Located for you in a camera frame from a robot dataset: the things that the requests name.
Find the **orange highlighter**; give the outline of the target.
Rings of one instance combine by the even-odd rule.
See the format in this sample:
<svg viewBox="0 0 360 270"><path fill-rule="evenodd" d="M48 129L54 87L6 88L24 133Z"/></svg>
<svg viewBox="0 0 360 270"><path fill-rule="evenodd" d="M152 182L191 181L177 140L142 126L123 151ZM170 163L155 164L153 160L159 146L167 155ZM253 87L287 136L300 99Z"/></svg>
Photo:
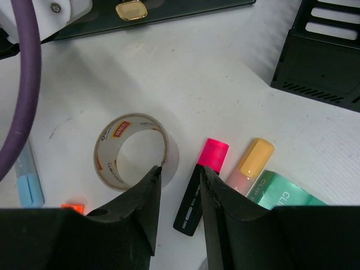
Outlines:
<svg viewBox="0 0 360 270"><path fill-rule="evenodd" d="M62 204L62 208L69 208L75 210L77 213L84 215L84 206L79 204Z"/></svg>

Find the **yellow highlighter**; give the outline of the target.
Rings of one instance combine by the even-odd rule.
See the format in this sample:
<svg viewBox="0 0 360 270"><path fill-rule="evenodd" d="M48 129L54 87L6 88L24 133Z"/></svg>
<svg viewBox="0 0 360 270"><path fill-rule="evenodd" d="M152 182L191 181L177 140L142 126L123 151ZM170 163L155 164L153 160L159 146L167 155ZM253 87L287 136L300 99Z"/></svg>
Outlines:
<svg viewBox="0 0 360 270"><path fill-rule="evenodd" d="M247 148L226 184L246 196L263 171L275 147L263 138L256 138Z"/></svg>

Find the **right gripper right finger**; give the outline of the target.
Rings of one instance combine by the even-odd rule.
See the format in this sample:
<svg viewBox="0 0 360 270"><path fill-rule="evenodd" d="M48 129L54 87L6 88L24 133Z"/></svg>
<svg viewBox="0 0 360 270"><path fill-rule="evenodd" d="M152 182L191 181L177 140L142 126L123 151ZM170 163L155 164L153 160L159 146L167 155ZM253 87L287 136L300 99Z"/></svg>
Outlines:
<svg viewBox="0 0 360 270"><path fill-rule="evenodd" d="M201 171L201 203L209 269L276 269L277 221L269 210Z"/></svg>

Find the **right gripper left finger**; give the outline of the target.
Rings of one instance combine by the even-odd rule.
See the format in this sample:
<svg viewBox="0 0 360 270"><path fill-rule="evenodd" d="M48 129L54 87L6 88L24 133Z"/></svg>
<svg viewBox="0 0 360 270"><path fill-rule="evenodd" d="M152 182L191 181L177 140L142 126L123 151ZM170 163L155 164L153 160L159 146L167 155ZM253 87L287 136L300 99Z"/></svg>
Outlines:
<svg viewBox="0 0 360 270"><path fill-rule="evenodd" d="M149 269L155 255L161 198L160 166L133 187L91 211L90 269Z"/></svg>

